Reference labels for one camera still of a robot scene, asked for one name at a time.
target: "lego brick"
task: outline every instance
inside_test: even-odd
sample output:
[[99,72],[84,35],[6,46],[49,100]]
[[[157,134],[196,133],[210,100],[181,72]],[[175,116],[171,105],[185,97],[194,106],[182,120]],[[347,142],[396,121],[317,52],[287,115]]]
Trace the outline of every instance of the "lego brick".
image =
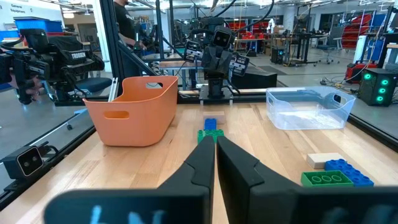
[[205,120],[205,130],[216,130],[217,120],[216,119],[206,119]]
[[325,164],[325,170],[340,170],[347,176],[355,187],[373,186],[374,183],[361,173],[361,171],[355,169],[351,164],[347,163],[344,159],[330,160]]
[[313,169],[324,169],[326,161],[332,159],[337,160],[344,158],[336,152],[307,154],[307,163],[309,163]]
[[217,142],[218,136],[224,136],[223,130],[199,130],[198,131],[198,144],[205,136],[212,136],[214,142]]
[[217,119],[217,124],[225,124],[226,122],[224,111],[204,111],[203,119]]
[[301,183],[304,187],[353,187],[354,183],[340,170],[303,172]]

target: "green light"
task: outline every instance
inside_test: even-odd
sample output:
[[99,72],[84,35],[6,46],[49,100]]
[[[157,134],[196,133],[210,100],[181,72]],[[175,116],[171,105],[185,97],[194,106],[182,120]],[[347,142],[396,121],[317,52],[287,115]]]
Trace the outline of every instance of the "green light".
[[369,80],[372,78],[371,74],[365,74],[365,76],[363,77],[366,80]]

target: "black shirt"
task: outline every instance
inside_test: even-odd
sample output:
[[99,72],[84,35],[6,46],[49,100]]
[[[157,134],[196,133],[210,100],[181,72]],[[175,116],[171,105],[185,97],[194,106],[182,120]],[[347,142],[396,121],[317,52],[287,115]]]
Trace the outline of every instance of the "black shirt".
[[116,13],[116,21],[119,23],[120,33],[130,39],[135,40],[136,35],[134,32],[134,20],[124,6],[113,2],[114,11]]

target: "blue lego brick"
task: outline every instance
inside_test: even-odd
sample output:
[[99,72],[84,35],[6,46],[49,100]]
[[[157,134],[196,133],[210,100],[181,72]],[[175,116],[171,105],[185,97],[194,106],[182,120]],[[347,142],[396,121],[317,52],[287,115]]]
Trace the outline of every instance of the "blue lego brick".
[[355,169],[351,164],[348,164],[344,159],[330,160],[325,164],[325,170],[340,170],[347,176],[353,183],[354,187],[373,186],[374,183],[361,173],[361,171]]
[[205,120],[205,130],[217,130],[217,120],[216,119],[206,119]]

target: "concrete floor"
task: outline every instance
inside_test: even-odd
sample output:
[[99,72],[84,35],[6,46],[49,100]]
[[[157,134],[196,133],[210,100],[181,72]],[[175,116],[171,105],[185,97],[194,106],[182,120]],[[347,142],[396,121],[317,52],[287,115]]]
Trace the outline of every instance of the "concrete floor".
[[[318,60],[324,53],[321,50],[310,49],[309,60]],[[318,63],[313,65],[303,65],[301,67],[284,67],[274,65],[270,62],[270,56],[259,54],[252,57],[251,62],[257,66],[272,66],[285,75],[279,75],[278,80],[287,86],[314,86],[319,85],[323,77],[329,79],[336,77],[335,80],[342,80],[346,71],[347,64],[352,62],[354,53],[341,51],[335,54],[335,62],[328,65]],[[101,73],[102,77],[111,77],[110,73]],[[357,85],[351,85],[350,88],[358,88]],[[109,89],[101,95],[107,95]],[[13,90],[0,92],[0,159],[7,156],[12,151],[20,148],[43,133],[59,125],[63,121],[73,116],[73,112],[82,107],[55,107],[47,96],[42,100],[31,103],[30,105],[21,105]],[[398,137],[398,105],[392,105],[388,108],[370,107],[361,100],[356,100],[352,110],[356,116],[368,121],[374,126],[385,130],[385,132]],[[81,132],[92,125],[89,116],[82,116],[71,121],[74,125],[72,131],[62,127],[51,137],[51,143],[56,147],[63,147],[68,141],[78,136]],[[2,189],[11,183],[8,179],[4,165],[0,163],[0,193]]]

